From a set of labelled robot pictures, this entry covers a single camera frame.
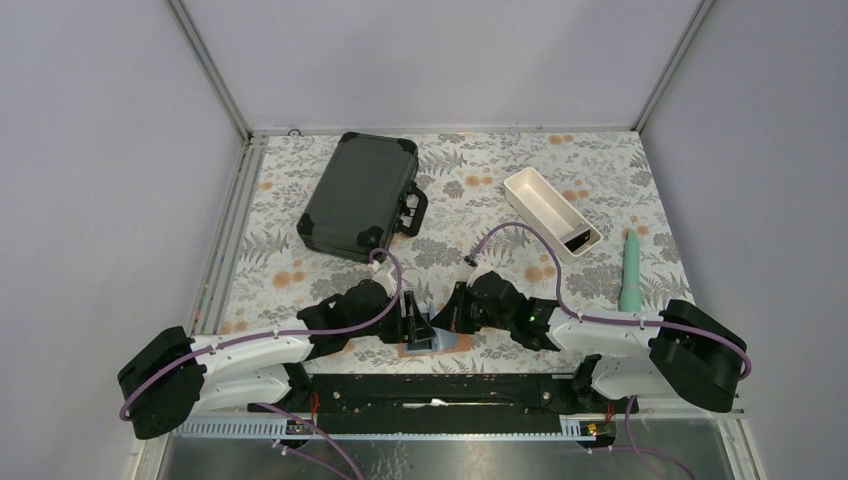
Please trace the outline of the white rectangular plastic tray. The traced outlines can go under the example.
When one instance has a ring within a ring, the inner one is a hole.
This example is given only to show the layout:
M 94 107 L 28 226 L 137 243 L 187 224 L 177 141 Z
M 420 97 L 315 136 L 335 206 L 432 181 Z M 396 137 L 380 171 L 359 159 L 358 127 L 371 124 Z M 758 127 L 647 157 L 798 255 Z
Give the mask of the white rectangular plastic tray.
M 538 231 L 563 262 L 571 262 L 603 240 L 601 232 L 536 169 L 527 167 L 503 182 L 505 197 L 525 224 Z M 574 230 L 591 228 L 592 243 L 580 254 L 571 255 L 561 239 Z

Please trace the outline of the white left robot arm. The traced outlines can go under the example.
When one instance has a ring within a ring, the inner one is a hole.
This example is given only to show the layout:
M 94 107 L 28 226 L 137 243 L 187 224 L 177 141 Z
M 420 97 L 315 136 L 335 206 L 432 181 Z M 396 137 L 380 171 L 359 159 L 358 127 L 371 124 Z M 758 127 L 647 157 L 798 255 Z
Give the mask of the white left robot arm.
M 246 332 L 190 337 L 161 331 L 118 373 L 119 417 L 147 440 L 191 415 L 250 403 L 296 411 L 309 401 L 303 362 L 334 354 L 352 338 L 386 344 L 428 343 L 436 333 L 411 291 L 363 280 L 343 294 L 300 310 L 292 319 Z

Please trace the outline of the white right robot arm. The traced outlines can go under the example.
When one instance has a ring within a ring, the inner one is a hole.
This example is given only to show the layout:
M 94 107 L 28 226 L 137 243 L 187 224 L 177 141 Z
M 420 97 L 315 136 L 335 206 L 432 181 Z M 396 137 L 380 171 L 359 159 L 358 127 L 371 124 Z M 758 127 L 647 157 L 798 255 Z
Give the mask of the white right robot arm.
M 597 412 L 632 396 L 676 395 L 715 413 L 732 410 L 748 367 L 747 345 L 692 303 L 654 312 L 566 312 L 554 299 L 527 297 L 493 271 L 456 284 L 432 325 L 457 334 L 509 333 L 533 351 L 583 352 L 573 396 Z

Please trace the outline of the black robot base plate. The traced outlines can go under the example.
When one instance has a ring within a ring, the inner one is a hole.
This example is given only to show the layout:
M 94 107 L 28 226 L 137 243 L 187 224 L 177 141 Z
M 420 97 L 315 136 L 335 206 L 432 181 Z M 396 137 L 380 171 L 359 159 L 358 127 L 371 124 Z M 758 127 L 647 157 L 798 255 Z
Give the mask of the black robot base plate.
M 590 387 L 588 370 L 576 374 L 309 374 L 292 367 L 291 389 L 276 402 L 251 403 L 251 413 L 277 408 L 323 414 L 384 413 L 403 410 L 497 408 L 550 413 L 565 417 L 586 414 L 606 420 L 624 413 L 627 399 L 609 400 Z

